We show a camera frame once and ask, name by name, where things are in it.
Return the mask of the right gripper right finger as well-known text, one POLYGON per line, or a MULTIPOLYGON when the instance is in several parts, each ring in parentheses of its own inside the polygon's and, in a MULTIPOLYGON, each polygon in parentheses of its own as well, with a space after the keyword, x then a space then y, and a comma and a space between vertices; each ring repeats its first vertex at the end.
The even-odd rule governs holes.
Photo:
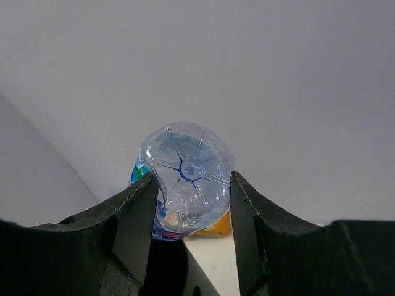
POLYGON ((393 295, 394 223, 317 226, 231 175, 231 219, 241 295, 393 295))

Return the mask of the clear bottle purple-blue label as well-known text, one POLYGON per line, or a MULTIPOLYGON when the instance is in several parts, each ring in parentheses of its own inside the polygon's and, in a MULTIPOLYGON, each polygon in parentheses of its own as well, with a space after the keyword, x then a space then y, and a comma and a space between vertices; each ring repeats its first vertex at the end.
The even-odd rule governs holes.
POLYGON ((140 145, 129 183, 151 173, 158 185, 152 237, 177 241, 229 218, 235 158, 210 129, 179 122, 140 145))

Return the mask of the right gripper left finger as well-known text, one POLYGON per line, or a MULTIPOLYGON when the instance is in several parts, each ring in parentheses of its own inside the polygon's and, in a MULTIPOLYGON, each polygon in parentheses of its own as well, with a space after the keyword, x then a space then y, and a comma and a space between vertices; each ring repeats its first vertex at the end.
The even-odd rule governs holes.
POLYGON ((155 208, 146 174, 62 224, 1 222, 1 295, 97 295, 121 217, 139 201, 155 208))

